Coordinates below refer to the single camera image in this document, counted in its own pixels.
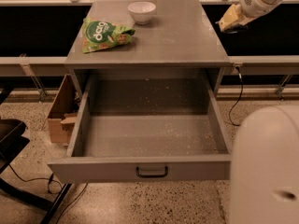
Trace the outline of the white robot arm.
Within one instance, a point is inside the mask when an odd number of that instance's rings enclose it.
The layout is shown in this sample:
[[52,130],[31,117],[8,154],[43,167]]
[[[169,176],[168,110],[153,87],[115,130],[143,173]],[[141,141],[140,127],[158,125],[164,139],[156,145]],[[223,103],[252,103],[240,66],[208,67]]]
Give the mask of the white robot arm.
[[233,142],[229,224],[299,224],[299,105],[248,115]]

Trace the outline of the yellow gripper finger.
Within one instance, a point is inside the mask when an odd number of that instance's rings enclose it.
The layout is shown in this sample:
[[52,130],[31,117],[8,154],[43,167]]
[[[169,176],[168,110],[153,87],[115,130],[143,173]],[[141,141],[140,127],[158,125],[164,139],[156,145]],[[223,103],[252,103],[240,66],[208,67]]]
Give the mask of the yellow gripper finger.
[[253,18],[245,12],[240,4],[232,4],[218,21],[218,25],[222,32],[227,32],[235,27],[245,26],[252,20]]

